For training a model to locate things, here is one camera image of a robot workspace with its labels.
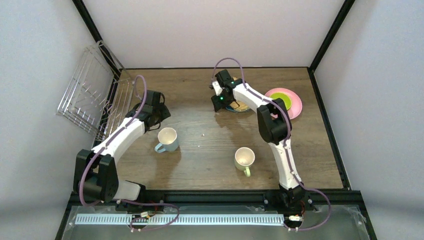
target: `metal wire rack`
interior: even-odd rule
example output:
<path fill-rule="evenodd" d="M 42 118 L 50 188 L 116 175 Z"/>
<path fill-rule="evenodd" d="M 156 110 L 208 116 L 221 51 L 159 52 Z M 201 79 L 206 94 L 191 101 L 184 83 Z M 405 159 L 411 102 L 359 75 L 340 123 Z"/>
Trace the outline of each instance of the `metal wire rack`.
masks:
<path fill-rule="evenodd" d="M 75 125 L 106 139 L 125 118 L 134 78 L 109 47 L 99 41 L 84 49 L 57 112 Z"/>

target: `mug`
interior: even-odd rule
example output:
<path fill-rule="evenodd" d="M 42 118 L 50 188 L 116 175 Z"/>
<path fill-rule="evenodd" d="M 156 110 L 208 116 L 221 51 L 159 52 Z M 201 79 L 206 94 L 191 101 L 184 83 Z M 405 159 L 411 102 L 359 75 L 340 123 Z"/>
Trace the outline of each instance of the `mug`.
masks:
<path fill-rule="evenodd" d="M 240 147 L 234 155 L 234 164 L 238 170 L 244 172 L 246 177 L 251 176 L 249 167 L 255 161 L 255 153 L 248 147 Z"/>
<path fill-rule="evenodd" d="M 172 127 L 165 127 L 157 134 L 159 144 L 154 147 L 154 150 L 157 153 L 163 153 L 165 151 L 175 151 L 179 146 L 177 137 L 177 131 L 175 131 L 175 129 L 173 129 Z"/>

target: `lime green bowl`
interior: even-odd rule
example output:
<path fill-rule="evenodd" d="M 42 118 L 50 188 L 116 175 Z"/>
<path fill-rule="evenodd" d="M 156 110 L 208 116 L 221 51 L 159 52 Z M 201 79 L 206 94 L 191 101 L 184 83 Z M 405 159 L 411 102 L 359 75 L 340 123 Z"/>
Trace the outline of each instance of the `lime green bowl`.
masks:
<path fill-rule="evenodd" d="M 292 107 L 292 100 L 289 96 L 287 96 L 285 93 L 282 92 L 276 92 L 274 94 L 271 94 L 269 96 L 272 99 L 282 99 L 284 101 L 285 109 L 289 110 Z"/>

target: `tabletop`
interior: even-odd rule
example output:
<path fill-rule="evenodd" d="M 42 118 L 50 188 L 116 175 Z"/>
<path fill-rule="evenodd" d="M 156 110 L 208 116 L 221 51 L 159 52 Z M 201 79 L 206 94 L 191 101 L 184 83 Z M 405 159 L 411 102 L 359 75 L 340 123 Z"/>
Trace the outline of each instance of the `tabletop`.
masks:
<path fill-rule="evenodd" d="M 209 88 L 212 69 L 135 69 L 147 88 L 162 92 L 171 117 L 161 128 L 177 131 L 179 148 L 157 153 L 159 130 L 146 132 L 124 153 L 117 164 L 121 179 L 156 190 L 251 190 L 277 189 L 279 176 L 270 146 L 263 141 L 254 111 L 214 111 Z M 228 69 L 240 78 L 240 70 Z M 297 171 L 307 187 L 342 188 L 339 171 L 306 68 L 247 68 L 245 80 L 265 94 L 273 88 L 287 88 L 301 99 L 301 114 L 292 120 L 291 146 Z M 141 81 L 137 83 L 143 92 Z M 131 108 L 137 102 L 131 100 Z M 234 155 L 248 147 L 255 153 L 251 177 L 237 170 Z"/>

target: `green mug handle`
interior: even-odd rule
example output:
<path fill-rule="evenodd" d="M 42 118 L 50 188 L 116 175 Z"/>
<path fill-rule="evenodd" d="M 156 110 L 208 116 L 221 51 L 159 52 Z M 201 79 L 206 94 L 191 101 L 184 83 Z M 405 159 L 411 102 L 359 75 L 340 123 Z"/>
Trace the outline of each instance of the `green mug handle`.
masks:
<path fill-rule="evenodd" d="M 247 166 L 246 169 L 244 170 L 244 175 L 246 175 L 246 177 L 250 177 L 251 176 L 251 171 L 249 169 L 249 167 Z"/>

